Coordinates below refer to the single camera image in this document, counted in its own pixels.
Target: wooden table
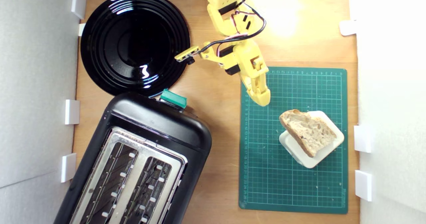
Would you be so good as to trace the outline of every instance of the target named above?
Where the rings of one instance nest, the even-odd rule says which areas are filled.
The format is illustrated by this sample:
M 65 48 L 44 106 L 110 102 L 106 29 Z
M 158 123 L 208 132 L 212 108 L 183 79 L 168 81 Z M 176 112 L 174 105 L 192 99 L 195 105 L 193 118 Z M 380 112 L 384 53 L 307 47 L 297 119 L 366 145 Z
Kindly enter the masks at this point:
M 87 0 L 86 18 L 103 1 Z M 221 39 L 207 14 L 207 1 L 170 1 L 187 19 L 193 45 Z M 359 224 L 359 199 L 354 193 L 358 154 L 353 150 L 352 128 L 358 117 L 356 39 L 339 33 L 339 21 L 349 18 L 348 0 L 248 0 L 248 3 L 268 21 L 255 40 L 269 66 L 347 69 L 349 212 L 327 215 L 239 209 L 239 77 L 229 76 L 217 64 L 197 58 L 171 91 L 187 97 L 189 106 L 208 123 L 213 146 L 183 223 Z M 88 77 L 79 59 L 77 100 L 81 101 L 81 121 L 74 137 L 78 163 L 111 98 Z

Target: black plate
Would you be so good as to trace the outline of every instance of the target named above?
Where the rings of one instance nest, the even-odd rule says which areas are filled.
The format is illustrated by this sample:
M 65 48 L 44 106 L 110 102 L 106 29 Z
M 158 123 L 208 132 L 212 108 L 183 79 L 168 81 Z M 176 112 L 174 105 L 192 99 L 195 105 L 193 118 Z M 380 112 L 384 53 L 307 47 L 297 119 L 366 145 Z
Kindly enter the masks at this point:
M 167 0 L 107 0 L 87 20 L 81 58 L 104 91 L 152 97 L 172 86 L 187 63 L 174 57 L 190 46 L 187 24 Z

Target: green cutting mat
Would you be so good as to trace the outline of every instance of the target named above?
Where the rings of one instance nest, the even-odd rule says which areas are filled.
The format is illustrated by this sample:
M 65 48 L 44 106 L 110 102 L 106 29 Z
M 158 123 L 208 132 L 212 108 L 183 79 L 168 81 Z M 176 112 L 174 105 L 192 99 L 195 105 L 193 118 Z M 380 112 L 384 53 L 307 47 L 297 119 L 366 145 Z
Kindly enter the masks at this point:
M 286 212 L 347 213 L 347 72 L 270 67 L 271 102 L 254 103 L 242 86 L 239 206 Z M 321 110 L 345 141 L 315 168 L 298 164 L 280 144 L 278 117 Z

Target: toaster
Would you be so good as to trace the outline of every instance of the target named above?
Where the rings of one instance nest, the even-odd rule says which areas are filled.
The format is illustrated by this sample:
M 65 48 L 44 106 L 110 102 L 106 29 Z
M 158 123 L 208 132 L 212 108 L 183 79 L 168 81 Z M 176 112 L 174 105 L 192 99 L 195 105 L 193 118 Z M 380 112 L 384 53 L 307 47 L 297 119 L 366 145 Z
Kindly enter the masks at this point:
M 168 90 L 115 96 L 106 107 L 54 224 L 181 223 L 211 135 Z

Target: bread slice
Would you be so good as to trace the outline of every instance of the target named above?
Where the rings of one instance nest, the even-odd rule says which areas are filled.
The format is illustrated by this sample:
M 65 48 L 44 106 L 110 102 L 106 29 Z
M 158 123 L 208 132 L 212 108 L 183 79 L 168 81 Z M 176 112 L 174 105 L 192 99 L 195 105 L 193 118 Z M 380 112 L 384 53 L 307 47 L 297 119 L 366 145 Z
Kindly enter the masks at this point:
M 311 117 L 297 109 L 281 114 L 280 122 L 309 157 L 314 157 L 337 137 L 321 118 Z

